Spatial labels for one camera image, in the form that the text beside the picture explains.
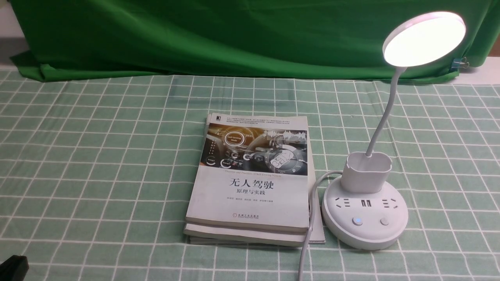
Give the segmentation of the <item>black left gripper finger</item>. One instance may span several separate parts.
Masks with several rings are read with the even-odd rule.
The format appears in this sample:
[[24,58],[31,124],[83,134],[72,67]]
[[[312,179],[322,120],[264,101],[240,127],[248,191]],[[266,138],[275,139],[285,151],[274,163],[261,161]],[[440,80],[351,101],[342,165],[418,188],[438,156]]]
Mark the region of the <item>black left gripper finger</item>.
[[12,255],[0,265],[0,280],[23,281],[29,268],[26,256]]

